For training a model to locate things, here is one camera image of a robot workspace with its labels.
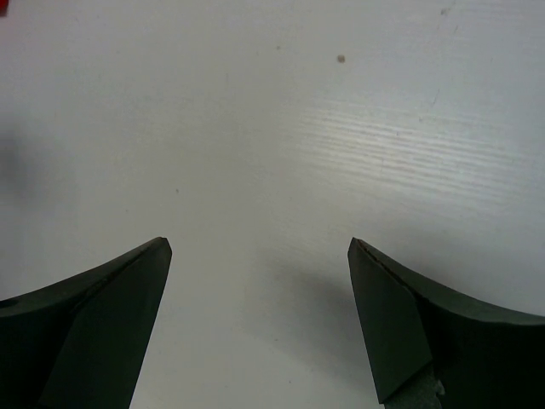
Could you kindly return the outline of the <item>red t shirt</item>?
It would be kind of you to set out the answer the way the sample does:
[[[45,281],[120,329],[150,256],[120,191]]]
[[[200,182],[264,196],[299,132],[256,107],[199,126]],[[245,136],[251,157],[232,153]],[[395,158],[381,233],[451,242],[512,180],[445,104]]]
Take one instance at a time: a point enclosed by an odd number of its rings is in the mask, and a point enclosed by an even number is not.
[[[9,0],[0,0],[0,15],[4,16],[9,7]]]

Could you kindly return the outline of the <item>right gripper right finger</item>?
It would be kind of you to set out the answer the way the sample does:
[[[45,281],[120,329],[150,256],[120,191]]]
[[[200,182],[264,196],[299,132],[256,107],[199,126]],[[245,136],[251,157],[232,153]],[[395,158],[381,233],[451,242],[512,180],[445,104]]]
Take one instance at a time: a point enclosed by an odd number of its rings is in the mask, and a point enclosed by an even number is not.
[[[544,319],[480,301],[353,239],[353,294],[386,408],[541,408]]]

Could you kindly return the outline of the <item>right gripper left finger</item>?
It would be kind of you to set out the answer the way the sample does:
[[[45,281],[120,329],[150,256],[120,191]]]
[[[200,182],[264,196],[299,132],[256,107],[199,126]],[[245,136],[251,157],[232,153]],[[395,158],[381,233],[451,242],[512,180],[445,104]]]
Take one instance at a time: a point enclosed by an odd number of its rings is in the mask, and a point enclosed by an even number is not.
[[[3,408],[128,408],[169,274],[155,238],[1,302]]]

